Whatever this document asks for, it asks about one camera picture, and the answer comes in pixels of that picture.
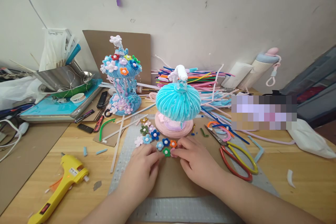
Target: gray cutting mat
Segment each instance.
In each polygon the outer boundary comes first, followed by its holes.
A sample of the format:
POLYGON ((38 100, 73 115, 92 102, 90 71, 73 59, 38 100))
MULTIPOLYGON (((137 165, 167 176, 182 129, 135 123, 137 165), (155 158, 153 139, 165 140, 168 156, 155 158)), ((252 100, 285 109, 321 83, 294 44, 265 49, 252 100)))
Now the gray cutting mat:
MULTIPOLYGON (((132 121, 138 120, 141 116, 143 116, 143 114, 133 116, 132 121)), ((149 115, 147 117, 154 119, 155 115, 149 115)), ((131 158, 131 153, 135 149, 134 140, 140 134, 140 128, 140 124, 137 126, 133 124, 128 128, 125 142, 114 170, 109 194, 118 186, 122 172, 125 170, 131 158)), ((234 138, 230 141, 239 145, 249 153, 240 139, 234 138)), ((250 163, 245 155, 240 156, 246 164, 250 163)), ((244 170, 238 164, 235 162, 232 163, 239 174, 245 174, 244 170)), ((258 169, 259 174, 252 175, 252 184, 279 197, 279 194, 269 182, 259 165, 258 169)), ((213 195, 194 198, 147 198, 137 207, 129 219, 131 221, 142 222, 244 223, 230 208, 213 195)))

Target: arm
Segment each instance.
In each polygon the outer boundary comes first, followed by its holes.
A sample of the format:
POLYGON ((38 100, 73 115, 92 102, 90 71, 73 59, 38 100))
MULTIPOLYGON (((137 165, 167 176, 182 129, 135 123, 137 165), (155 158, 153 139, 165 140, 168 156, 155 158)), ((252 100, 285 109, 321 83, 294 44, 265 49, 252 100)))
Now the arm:
POLYGON ((81 224, 124 224, 154 187, 164 155, 153 145, 141 145, 131 156, 118 188, 108 195, 81 224))
POLYGON ((246 223, 322 223, 319 219, 274 195, 224 171, 206 148, 191 137, 181 138, 179 149, 187 176, 215 194, 246 223))

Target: orange flower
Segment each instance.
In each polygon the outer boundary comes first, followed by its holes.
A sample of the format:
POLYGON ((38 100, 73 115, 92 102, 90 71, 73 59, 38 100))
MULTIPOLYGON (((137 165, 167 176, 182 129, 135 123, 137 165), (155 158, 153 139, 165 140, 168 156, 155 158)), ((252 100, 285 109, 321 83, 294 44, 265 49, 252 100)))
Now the orange flower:
POLYGON ((170 147, 172 147, 172 148, 177 148, 177 143, 176 143, 175 140, 171 140, 171 141, 170 141, 170 147))
POLYGON ((121 73, 122 75, 127 75, 127 74, 128 74, 128 70, 127 70, 127 68, 120 68, 120 73, 121 73))

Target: wooden table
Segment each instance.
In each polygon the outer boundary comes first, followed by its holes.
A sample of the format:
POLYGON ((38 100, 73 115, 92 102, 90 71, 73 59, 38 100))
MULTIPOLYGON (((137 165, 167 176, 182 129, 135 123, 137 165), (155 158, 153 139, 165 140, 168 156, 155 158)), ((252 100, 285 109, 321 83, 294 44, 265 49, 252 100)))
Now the wooden table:
MULTIPOLYGON (((144 100, 140 107, 143 109, 151 104, 144 100)), ((156 107, 143 112, 155 114, 156 107)), ((114 148, 96 155, 96 152, 106 147, 94 142, 93 134, 85 133, 71 124, 55 146, 41 162, 29 180, 25 183, 8 208, 0 217, 0 223, 27 223, 28 216, 36 213, 51 196, 45 194, 56 180, 60 178, 61 152, 76 156, 90 171, 90 181, 78 185, 65 195, 48 223, 78 223, 107 195, 113 174, 110 168, 114 148), (83 147, 87 147, 88 156, 83 156, 83 147), (101 180, 102 186, 93 191, 94 184, 101 180)), ((280 141, 289 141, 287 131, 258 131, 258 135, 280 141)), ((118 155, 124 142, 123 133, 118 155)), ((281 198, 315 215, 327 222, 336 223, 336 160, 329 160, 300 150, 296 145, 281 145, 255 139, 264 147, 265 153, 258 162, 281 198), (287 183, 287 171, 293 173, 292 188, 287 183)), ((336 146, 328 142, 334 151, 336 146)), ((258 153, 258 148, 251 143, 248 146, 252 155, 258 153)))

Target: pink pipe cleaner base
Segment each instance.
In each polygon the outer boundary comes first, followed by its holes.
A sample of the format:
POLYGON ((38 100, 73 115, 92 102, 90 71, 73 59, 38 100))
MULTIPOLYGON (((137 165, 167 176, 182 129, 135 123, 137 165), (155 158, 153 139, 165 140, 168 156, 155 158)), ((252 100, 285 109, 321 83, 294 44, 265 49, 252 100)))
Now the pink pipe cleaner base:
POLYGON ((180 138, 188 135, 193 128, 194 121, 190 120, 190 121, 184 122, 185 126, 183 127, 183 129, 181 129, 179 131, 172 131, 172 130, 170 130, 166 127, 165 122, 160 121, 159 114, 160 114, 159 112, 156 112, 156 114, 155 114, 155 127, 163 135, 165 135, 169 138, 180 139, 180 138))

